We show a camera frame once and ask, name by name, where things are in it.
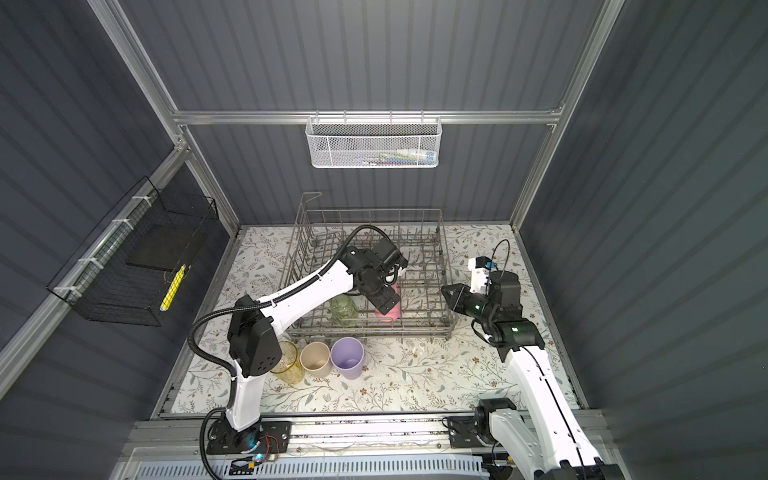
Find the green transparent cup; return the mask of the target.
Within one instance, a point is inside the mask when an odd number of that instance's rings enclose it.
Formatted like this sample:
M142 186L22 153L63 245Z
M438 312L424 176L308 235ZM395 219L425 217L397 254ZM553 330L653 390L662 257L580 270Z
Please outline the green transparent cup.
M329 302L331 323L338 328L354 328L357 326L358 310L354 296L342 294Z

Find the purple plastic cup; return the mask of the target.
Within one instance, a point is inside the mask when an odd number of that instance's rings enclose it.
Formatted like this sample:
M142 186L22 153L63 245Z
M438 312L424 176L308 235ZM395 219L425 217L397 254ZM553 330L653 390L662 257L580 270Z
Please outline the purple plastic cup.
M331 348L330 359L334 367L349 380L362 375L364 357L363 344L353 337L341 338Z

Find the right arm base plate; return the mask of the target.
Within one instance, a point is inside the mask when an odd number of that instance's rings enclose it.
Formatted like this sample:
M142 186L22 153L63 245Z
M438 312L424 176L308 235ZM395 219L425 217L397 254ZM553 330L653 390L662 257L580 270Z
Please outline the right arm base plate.
M473 416L447 416L441 421L449 434L452 448L492 447L498 444L512 453L536 444L530 428L519 412L501 409L480 411Z

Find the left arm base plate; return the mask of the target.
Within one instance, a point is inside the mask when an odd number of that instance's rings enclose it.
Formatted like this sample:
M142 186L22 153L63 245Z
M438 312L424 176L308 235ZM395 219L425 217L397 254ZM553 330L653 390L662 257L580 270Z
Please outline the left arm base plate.
M260 421L243 431L233 429L226 419L217 418L207 426L203 438L209 455L276 455L287 451L293 424L289 421Z

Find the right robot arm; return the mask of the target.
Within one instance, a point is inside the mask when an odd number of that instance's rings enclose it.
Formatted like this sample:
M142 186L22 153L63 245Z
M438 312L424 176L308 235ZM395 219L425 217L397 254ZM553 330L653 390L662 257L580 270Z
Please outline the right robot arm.
M449 310L471 319L475 335L497 350L505 375L521 393L533 425L507 398L483 399L475 409L476 435L499 444L524 479L622 479L593 446L557 384L537 326L523 316L521 285L510 271L475 270L470 285L441 288Z

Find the beige plastic cup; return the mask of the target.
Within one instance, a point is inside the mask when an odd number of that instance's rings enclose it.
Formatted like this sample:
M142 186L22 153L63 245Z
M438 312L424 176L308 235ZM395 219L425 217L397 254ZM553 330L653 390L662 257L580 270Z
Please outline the beige plastic cup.
M311 342L302 349L299 360L310 376L324 378L332 370L330 354L330 348L324 342Z

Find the pink plastic cup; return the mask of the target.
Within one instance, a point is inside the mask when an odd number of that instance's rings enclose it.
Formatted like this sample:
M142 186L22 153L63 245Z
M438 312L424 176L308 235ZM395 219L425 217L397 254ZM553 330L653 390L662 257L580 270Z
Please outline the pink plastic cup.
M401 297L400 297L400 289L399 285L395 283L392 286L392 289L394 290L395 297L391 301L391 308L386 313L381 313L380 311L375 311L375 316L379 318L383 322L394 322L395 320L398 320L401 316Z

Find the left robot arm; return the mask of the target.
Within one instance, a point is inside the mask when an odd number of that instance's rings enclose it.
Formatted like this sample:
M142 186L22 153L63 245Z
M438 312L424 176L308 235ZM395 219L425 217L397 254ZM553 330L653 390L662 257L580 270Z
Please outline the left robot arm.
M221 410L223 432L217 437L228 442L228 450L255 452L267 445L261 427L261 395L266 376L281 360L278 337L295 321L325 302L348 292L362 294L381 314L400 301L394 284L408 259L380 228L356 227L318 270L258 300L246 295L233 307L205 314L195 320L187 337L190 350L198 357L224 368L230 377L227 406ZM228 315L229 358L203 350L197 331L207 322Z

